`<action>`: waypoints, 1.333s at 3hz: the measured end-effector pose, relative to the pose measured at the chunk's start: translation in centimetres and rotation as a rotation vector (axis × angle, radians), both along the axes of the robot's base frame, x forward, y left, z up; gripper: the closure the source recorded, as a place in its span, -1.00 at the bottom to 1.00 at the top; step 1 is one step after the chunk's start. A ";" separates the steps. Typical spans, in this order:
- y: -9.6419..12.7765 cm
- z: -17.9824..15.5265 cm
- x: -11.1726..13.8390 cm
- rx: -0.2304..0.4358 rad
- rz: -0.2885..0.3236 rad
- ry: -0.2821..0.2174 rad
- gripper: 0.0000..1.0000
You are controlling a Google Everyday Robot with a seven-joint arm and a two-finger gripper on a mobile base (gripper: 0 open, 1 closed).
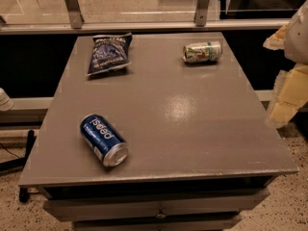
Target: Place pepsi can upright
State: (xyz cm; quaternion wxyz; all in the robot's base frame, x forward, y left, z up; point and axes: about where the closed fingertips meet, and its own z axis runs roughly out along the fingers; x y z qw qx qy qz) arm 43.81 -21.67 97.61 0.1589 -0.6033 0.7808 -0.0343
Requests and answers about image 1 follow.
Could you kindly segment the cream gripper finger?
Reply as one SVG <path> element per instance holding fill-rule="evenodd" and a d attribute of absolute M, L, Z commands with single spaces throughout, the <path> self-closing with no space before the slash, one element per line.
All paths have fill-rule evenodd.
<path fill-rule="evenodd" d="M 290 71 L 280 70 L 267 109 L 267 125 L 281 128 L 308 102 L 308 65 L 296 64 Z"/>
<path fill-rule="evenodd" d="M 287 26 L 283 25 L 265 40 L 263 46 L 269 50 L 283 50 Z"/>

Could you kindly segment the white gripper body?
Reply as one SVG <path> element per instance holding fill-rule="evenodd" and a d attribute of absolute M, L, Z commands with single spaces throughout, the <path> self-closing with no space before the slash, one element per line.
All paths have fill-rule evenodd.
<path fill-rule="evenodd" d="M 308 0 L 287 25 L 284 39 L 285 57 L 298 64 L 308 64 Z"/>

